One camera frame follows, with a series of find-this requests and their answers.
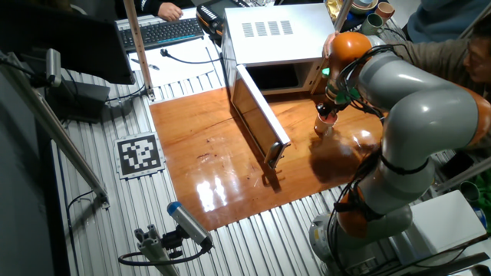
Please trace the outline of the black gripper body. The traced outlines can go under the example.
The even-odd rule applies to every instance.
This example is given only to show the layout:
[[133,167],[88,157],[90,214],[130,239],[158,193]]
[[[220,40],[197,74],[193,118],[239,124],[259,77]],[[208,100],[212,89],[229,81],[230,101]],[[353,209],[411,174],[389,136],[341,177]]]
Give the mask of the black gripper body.
[[316,110],[319,111],[325,111],[327,115],[329,113],[338,113],[340,110],[340,106],[335,103],[334,100],[332,100],[329,97],[323,97],[319,103],[316,104]]

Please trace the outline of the bare human hand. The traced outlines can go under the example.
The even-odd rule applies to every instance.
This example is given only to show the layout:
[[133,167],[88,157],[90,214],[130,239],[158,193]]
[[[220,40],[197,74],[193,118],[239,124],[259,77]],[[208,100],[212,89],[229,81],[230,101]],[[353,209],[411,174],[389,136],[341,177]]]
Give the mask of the bare human hand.
[[334,33],[330,34],[326,40],[325,40],[325,43],[324,43],[324,46],[323,46],[323,52],[322,52],[322,55],[325,59],[328,59],[329,58],[329,55],[331,53],[331,44],[332,44],[332,41],[340,34],[339,31],[335,31]]

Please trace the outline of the hand with dark sleeve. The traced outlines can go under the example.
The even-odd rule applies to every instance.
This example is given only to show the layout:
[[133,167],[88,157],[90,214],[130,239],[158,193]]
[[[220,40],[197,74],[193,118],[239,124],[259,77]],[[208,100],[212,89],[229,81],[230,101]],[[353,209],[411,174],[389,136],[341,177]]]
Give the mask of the hand with dark sleeve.
[[157,12],[157,16],[165,21],[177,21],[183,16],[181,8],[172,2],[162,2]]

